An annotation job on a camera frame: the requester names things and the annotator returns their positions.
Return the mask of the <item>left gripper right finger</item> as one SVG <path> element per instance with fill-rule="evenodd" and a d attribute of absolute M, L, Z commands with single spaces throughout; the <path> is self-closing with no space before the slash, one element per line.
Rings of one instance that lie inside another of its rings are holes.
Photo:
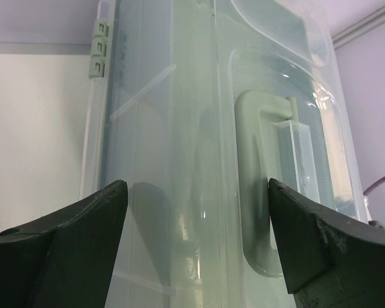
<path fill-rule="evenodd" d="M 269 180 L 269 211 L 297 307 L 385 307 L 385 229 Z"/>

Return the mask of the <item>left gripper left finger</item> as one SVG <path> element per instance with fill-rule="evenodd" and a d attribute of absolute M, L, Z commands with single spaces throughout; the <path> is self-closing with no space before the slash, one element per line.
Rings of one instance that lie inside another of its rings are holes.
<path fill-rule="evenodd" d="M 0 232 L 0 307 L 104 307 L 127 206 L 117 180 Z"/>

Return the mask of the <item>green clear-lid tool box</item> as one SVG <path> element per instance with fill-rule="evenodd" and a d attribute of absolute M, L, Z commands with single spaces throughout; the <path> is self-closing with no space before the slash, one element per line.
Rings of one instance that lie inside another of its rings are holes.
<path fill-rule="evenodd" d="M 319 1 L 100 1 L 81 196 L 123 180 L 107 307 L 294 307 L 268 181 L 367 222 Z"/>

